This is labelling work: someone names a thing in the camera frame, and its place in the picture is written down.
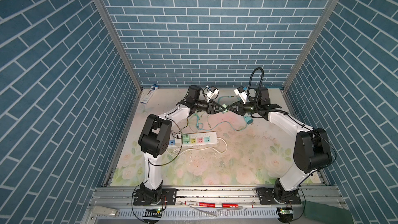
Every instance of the power strip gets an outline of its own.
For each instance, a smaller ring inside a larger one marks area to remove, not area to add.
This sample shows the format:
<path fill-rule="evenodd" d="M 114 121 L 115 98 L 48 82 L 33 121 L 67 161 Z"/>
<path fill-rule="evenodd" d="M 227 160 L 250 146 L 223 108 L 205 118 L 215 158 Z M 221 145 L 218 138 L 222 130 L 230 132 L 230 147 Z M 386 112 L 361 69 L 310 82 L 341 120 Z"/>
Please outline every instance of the power strip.
<path fill-rule="evenodd" d="M 170 136 L 169 148 L 181 147 L 181 134 L 177 134 L 179 139 Z M 216 132 L 198 132 L 182 134 L 182 146 L 201 146 L 207 144 L 218 144 Z"/>

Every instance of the green cloth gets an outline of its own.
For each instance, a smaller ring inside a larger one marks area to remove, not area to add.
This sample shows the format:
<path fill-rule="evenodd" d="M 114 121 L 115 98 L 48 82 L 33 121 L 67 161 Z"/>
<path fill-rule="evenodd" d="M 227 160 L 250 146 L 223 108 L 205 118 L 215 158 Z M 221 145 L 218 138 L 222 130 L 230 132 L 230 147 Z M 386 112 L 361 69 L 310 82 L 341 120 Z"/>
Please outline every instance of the green cloth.
<path fill-rule="evenodd" d="M 349 210 L 316 202 L 305 202 L 304 215 L 308 219 L 326 224 L 354 224 Z"/>

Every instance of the product box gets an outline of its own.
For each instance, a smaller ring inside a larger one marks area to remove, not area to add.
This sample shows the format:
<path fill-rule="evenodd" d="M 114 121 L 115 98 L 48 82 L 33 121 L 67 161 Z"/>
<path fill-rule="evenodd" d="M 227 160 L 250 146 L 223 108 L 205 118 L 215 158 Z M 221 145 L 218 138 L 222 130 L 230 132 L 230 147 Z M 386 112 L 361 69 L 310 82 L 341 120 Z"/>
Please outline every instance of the product box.
<path fill-rule="evenodd" d="M 155 91 L 159 88 L 159 85 L 153 84 L 147 93 L 147 95 L 140 101 L 142 104 L 147 104 L 149 99 L 151 99 L 152 95 L 155 93 Z"/>

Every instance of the blue brick wallpaper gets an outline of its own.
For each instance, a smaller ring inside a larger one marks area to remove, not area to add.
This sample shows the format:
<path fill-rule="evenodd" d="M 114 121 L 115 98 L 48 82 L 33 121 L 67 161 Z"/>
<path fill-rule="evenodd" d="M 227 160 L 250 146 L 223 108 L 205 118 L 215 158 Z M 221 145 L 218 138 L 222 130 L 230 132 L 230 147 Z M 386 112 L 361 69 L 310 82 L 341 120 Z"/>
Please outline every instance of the blue brick wallpaper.
<path fill-rule="evenodd" d="M 340 0 L 288 89 L 357 223 L 398 223 L 398 0 Z"/>
<path fill-rule="evenodd" d="M 103 0 L 141 84 L 281 87 L 327 0 Z"/>
<path fill-rule="evenodd" d="M 137 94 L 92 0 L 0 0 L 0 223 L 75 223 Z"/>

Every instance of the table surface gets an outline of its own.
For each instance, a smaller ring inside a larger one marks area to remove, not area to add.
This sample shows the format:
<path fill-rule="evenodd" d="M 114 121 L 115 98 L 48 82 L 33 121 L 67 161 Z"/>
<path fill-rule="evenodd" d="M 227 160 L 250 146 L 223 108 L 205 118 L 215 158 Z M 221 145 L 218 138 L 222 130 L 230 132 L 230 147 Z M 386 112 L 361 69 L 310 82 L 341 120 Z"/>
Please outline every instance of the table surface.
<path fill-rule="evenodd" d="M 144 89 L 142 97 L 148 92 Z M 144 123 L 149 114 L 162 114 L 171 110 L 177 102 L 182 100 L 187 89 L 159 88 L 148 104 L 138 104 L 129 133 L 126 138 L 117 169 L 113 175 L 111 186 L 136 186 L 144 180 L 144 156 L 138 145 Z M 235 95 L 232 88 L 220 89 L 218 99 L 220 104 L 229 105 L 238 98 L 223 97 Z M 269 89 L 271 104 L 276 103 L 283 110 L 288 111 L 287 105 L 279 89 Z M 187 151 L 166 166 L 162 166 L 163 185 L 253 185 L 274 183 L 276 178 L 286 173 L 291 164 L 292 150 L 295 140 L 281 128 L 263 118 L 255 118 L 254 122 L 246 125 L 243 117 L 232 112 L 218 113 L 209 116 L 206 112 L 198 112 L 199 128 L 196 128 L 197 116 L 189 117 L 178 123 L 185 127 L 183 133 L 217 132 L 217 137 L 223 138 L 228 149 L 225 153 L 217 153 L 212 149 L 204 151 Z M 225 144 L 218 140 L 212 146 L 218 151 L 225 150 Z M 171 154 L 176 154 L 179 148 L 169 148 Z M 165 152 L 162 163 L 173 159 L 174 156 Z M 320 183 L 318 174 L 309 177 L 305 183 Z"/>

